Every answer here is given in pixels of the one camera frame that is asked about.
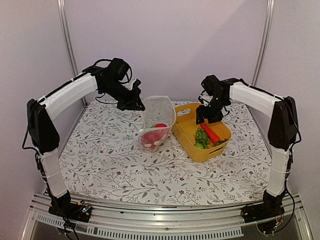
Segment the clear zip top bag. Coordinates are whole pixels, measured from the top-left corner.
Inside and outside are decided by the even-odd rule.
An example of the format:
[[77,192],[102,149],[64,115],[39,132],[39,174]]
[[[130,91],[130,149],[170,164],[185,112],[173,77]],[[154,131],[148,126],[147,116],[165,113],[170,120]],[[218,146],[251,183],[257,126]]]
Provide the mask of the clear zip top bag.
[[[176,121],[176,111],[172,101],[165,95],[154,95],[146,97],[142,100],[145,110],[142,111],[142,128],[138,132],[138,142],[143,151],[153,152],[155,151],[169,136],[172,127]],[[166,124],[167,128],[164,132],[157,132],[156,128],[151,128],[154,124]],[[145,133],[155,132],[159,135],[160,140],[155,148],[145,148],[141,143],[141,137]]]

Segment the green toy grapes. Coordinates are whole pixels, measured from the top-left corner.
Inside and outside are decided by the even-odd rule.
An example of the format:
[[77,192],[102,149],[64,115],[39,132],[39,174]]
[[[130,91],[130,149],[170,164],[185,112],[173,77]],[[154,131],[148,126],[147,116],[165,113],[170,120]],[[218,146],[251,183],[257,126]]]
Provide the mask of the green toy grapes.
[[206,134],[206,132],[198,127],[195,133],[195,144],[199,143],[202,144],[204,146],[204,149],[207,149],[209,147],[209,139],[208,136]]

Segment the red toy apple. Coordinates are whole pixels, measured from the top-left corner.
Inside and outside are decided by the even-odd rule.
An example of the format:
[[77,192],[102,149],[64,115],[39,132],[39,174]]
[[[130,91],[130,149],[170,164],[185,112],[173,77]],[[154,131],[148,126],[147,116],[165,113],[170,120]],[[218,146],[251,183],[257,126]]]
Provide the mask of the red toy apple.
[[164,123],[158,123],[154,126],[154,128],[156,128],[157,132],[162,133],[167,130],[167,125]]

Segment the orange toy carrot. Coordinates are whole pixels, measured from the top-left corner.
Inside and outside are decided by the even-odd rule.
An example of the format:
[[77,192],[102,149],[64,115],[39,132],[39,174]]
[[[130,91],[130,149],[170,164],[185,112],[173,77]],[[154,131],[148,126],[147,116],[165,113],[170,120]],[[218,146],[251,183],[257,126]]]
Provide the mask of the orange toy carrot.
[[216,144],[221,140],[219,136],[204,123],[201,123],[200,127],[205,131],[205,133],[207,134],[207,137],[210,139],[210,141],[213,144]]

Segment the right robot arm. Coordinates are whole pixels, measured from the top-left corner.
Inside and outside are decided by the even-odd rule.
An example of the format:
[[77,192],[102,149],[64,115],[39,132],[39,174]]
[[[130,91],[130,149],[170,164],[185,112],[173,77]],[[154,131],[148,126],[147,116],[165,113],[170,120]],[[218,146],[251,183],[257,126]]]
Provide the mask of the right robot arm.
[[262,203],[247,204],[240,212],[245,223],[257,223],[265,235],[275,234],[286,227],[282,200],[289,194],[287,180],[293,163],[293,147],[301,142],[296,102],[291,96],[282,97],[246,83],[242,78],[219,80],[206,76],[201,82],[196,124],[210,124],[223,119],[222,110],[232,101],[243,103],[269,117],[267,139],[271,146],[271,169]]

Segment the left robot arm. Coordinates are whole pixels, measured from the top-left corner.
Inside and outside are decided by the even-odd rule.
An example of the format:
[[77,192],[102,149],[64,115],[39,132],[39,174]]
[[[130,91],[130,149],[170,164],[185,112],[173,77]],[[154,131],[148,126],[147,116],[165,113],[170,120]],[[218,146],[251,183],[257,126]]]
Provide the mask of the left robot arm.
[[39,99],[27,102],[26,136],[30,136],[35,151],[37,169],[44,180],[51,204],[48,212],[70,220],[87,223],[92,206],[81,201],[72,203],[59,164],[59,133],[54,120],[72,104],[93,92],[109,95],[121,111],[144,111],[140,98],[141,81],[132,78],[132,69],[123,59],[108,60],[106,67],[100,60],[85,68],[77,76]]

